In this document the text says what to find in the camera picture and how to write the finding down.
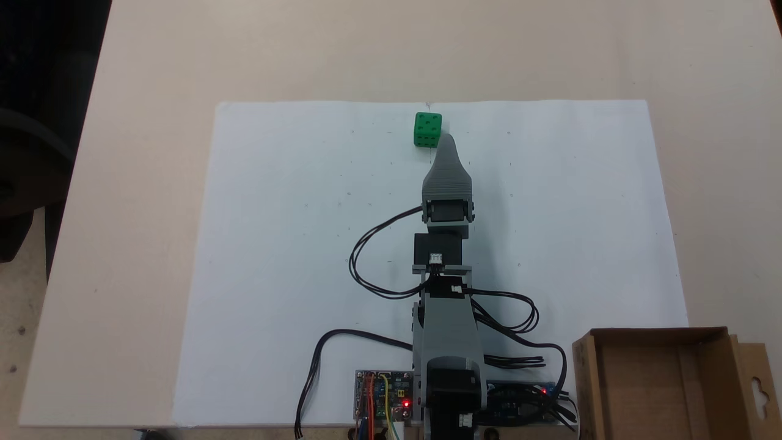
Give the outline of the grey curved ribbed gripper finger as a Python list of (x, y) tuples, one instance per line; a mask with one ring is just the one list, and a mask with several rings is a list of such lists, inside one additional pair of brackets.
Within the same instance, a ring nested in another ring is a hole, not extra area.
[(442, 134), (432, 166), (423, 180), (423, 200), (471, 201), (472, 196), (472, 179), (461, 164), (456, 142), (451, 134)]

